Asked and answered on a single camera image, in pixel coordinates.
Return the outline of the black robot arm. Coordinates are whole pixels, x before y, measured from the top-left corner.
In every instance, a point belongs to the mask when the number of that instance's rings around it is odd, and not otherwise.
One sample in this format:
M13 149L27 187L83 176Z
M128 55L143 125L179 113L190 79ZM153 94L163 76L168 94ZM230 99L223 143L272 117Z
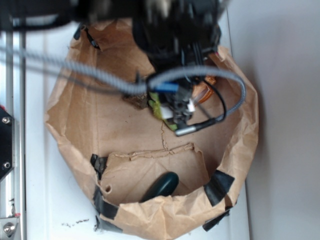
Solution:
M78 63L62 62L62 66L97 78L128 96L158 93L172 113L167 121L185 129L192 116L188 107L192 86L206 74L203 57L218 49L222 12L218 0L3 0L0 29L43 31L70 22L131 19L133 39L156 70L146 83L125 83Z

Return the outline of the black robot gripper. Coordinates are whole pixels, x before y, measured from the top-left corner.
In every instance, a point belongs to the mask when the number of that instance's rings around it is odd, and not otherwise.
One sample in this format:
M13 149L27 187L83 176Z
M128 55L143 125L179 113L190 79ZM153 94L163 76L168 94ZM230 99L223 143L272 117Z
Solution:
M144 0L133 19L133 38L157 73L203 66L218 50L221 30L218 0Z

